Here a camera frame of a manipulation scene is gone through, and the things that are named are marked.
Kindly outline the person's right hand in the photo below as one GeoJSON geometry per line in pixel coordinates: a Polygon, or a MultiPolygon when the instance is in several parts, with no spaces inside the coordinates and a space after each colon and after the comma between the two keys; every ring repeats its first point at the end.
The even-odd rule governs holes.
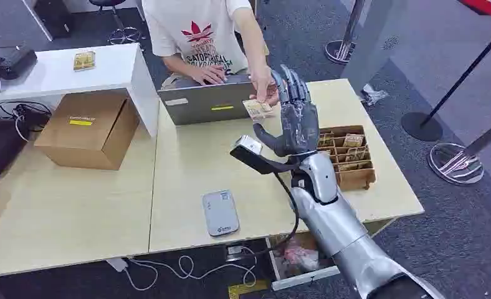
{"type": "Polygon", "coordinates": [[[225,69],[221,65],[207,65],[203,67],[191,65],[188,76],[200,85],[222,84],[227,81],[225,69]]]}

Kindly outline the person's left hand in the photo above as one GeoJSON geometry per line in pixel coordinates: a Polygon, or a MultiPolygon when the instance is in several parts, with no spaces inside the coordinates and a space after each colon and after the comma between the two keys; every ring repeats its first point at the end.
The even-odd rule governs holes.
{"type": "Polygon", "coordinates": [[[271,68],[264,65],[255,67],[250,72],[251,82],[256,93],[249,96],[250,100],[257,100],[270,106],[279,102],[279,92],[271,74],[271,68]]]}

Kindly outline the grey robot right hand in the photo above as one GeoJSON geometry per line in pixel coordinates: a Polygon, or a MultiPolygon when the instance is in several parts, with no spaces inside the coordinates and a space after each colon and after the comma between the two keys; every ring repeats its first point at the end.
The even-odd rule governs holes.
{"type": "Polygon", "coordinates": [[[272,76],[279,92],[282,134],[275,137],[261,124],[254,124],[255,135],[279,157],[312,153],[320,134],[317,108],[296,71],[285,64],[280,68],[282,72],[273,70],[272,76]]]}

